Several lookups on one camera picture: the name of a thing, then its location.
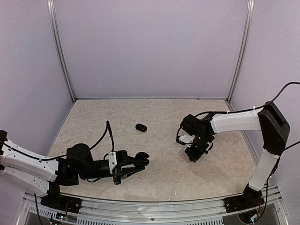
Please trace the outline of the black round earbud case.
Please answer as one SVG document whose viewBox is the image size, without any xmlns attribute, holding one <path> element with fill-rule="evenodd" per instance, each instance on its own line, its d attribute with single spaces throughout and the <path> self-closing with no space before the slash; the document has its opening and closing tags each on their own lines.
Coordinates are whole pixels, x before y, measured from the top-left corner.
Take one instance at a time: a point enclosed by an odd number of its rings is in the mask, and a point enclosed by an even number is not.
<svg viewBox="0 0 300 225">
<path fill-rule="evenodd" d="M 150 157 L 149 154 L 146 152 L 138 152 L 135 156 L 134 166 L 135 167 L 147 166 L 150 163 L 149 157 Z"/>
</svg>

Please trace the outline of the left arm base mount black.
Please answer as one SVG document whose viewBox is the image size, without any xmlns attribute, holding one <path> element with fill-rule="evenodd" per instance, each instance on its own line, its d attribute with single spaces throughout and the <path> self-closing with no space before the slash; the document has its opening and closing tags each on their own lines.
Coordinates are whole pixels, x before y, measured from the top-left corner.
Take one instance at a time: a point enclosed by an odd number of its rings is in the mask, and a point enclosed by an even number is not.
<svg viewBox="0 0 300 225">
<path fill-rule="evenodd" d="M 64 195 L 58 199 L 45 196 L 41 198 L 41 204 L 52 209 L 78 214 L 82 205 L 82 199 Z"/>
</svg>

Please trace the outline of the black earbud charging case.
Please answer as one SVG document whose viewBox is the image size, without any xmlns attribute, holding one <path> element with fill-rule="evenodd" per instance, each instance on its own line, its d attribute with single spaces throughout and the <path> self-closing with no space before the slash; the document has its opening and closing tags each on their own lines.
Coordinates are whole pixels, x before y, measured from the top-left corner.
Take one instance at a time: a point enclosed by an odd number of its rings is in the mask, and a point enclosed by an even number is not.
<svg viewBox="0 0 300 225">
<path fill-rule="evenodd" d="M 147 127 L 143 124 L 140 124 L 140 123 L 136 124 L 135 128 L 136 128 L 136 130 L 141 131 L 141 132 L 146 132 L 147 131 Z"/>
</svg>

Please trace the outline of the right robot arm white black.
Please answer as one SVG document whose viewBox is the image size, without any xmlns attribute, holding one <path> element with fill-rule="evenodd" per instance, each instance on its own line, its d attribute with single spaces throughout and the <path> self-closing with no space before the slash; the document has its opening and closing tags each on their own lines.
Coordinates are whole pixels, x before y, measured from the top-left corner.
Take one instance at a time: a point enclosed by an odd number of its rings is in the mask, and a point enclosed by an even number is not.
<svg viewBox="0 0 300 225">
<path fill-rule="evenodd" d="M 187 115 L 180 124 L 185 134 L 176 135 L 176 142 L 186 145 L 185 153 L 192 162 L 207 154 L 213 145 L 214 136 L 226 132 L 260 132 L 263 151 L 247 186 L 240 197 L 240 204 L 250 208 L 258 200 L 258 194 L 275 171 L 290 134 L 290 125 L 278 107 L 271 101 L 265 105 L 236 112 L 208 111 L 198 115 Z"/>
</svg>

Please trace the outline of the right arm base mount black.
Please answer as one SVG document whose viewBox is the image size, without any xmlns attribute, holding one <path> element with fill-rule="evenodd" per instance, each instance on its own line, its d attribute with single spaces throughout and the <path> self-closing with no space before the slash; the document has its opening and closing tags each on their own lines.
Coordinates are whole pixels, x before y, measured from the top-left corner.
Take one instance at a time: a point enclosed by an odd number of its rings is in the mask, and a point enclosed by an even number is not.
<svg viewBox="0 0 300 225">
<path fill-rule="evenodd" d="M 225 198 L 224 203 L 226 212 L 231 213 L 263 205 L 265 201 L 262 196 L 254 199 L 249 195 L 237 195 Z"/>
</svg>

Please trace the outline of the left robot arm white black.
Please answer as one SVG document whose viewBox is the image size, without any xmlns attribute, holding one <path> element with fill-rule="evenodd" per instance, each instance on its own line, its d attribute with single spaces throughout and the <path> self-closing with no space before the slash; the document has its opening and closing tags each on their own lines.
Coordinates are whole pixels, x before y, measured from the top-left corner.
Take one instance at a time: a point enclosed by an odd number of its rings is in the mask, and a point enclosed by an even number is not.
<svg viewBox="0 0 300 225">
<path fill-rule="evenodd" d="M 139 152 L 128 155 L 126 150 L 109 151 L 103 159 L 94 160 L 91 149 L 78 143 L 67 149 L 65 155 L 47 157 L 24 149 L 0 132 L 0 174 L 26 187 L 39 197 L 47 196 L 53 207 L 62 208 L 66 199 L 58 191 L 60 186 L 76 186 L 79 180 L 89 183 L 112 178 L 118 185 L 122 179 L 143 171 L 149 164 L 149 155 Z"/>
</svg>

